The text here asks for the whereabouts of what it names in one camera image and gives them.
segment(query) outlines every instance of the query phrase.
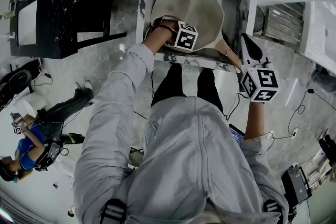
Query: person in blue shirt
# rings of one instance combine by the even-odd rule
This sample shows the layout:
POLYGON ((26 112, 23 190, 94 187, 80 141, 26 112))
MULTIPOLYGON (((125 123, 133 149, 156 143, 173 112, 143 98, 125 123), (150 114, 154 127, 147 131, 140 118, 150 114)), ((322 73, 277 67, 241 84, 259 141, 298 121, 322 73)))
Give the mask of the person in blue shirt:
POLYGON ((56 104, 48 111, 38 111, 38 119, 25 116, 20 124, 25 137, 18 143, 15 158, 6 156, 0 160, 0 176, 3 180, 16 182, 29 175, 36 166, 36 161, 43 154, 44 145, 50 136, 59 135, 64 121, 82 110, 92 98, 92 85, 87 81, 84 89, 80 87, 76 89, 73 98, 56 104))

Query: gray hoodie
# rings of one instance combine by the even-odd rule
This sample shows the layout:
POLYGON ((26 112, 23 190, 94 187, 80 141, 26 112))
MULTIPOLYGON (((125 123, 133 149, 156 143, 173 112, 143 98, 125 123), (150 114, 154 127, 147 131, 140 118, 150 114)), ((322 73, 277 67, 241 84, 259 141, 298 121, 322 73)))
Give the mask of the gray hoodie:
POLYGON ((79 222, 99 223, 106 202, 117 198, 127 205, 126 223, 207 223, 212 217, 227 224, 277 223, 280 213, 263 212, 269 199, 287 223, 288 204, 266 160, 265 138, 239 147, 220 110, 198 97, 152 107, 143 163, 128 168, 132 99, 153 65, 151 51, 134 45, 97 96, 75 171, 79 222))

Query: electronic device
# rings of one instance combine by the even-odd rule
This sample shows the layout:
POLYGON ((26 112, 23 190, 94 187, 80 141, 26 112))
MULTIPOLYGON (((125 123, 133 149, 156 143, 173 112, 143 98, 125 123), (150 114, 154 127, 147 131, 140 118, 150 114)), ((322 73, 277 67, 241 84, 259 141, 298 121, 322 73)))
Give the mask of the electronic device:
POLYGON ((230 128, 230 131, 231 131, 233 137, 235 138, 238 145, 240 146, 241 141, 244 139, 245 134, 241 130, 239 130, 236 126, 234 126, 232 124, 229 124, 229 128, 230 128))
POLYGON ((311 197, 311 190, 302 167, 290 166, 281 177, 289 208, 293 208, 311 197))

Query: blue shirt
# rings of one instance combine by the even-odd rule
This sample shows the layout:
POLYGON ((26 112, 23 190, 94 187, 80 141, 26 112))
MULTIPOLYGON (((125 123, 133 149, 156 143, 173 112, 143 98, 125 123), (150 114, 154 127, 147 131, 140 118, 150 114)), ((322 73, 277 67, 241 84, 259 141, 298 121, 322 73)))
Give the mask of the blue shirt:
MULTIPOLYGON (((41 130, 33 125, 33 127, 30 129, 30 131, 41 141, 42 144, 46 143, 46 137, 41 130)), ((33 168, 36 165, 36 161, 33 161, 28 156, 28 152, 34 147, 33 142, 30 140, 28 136, 21 139, 19 141, 19 144, 17 146, 18 153, 20 155, 20 166, 23 170, 30 171, 33 170, 33 168)))

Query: box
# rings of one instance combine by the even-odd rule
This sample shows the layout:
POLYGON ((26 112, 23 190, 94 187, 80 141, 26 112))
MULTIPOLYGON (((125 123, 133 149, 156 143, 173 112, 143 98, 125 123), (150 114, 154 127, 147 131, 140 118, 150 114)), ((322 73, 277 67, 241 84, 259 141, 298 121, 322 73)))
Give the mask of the box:
POLYGON ((241 84, 251 102, 270 102, 279 92, 278 72, 268 68, 243 66, 241 84))

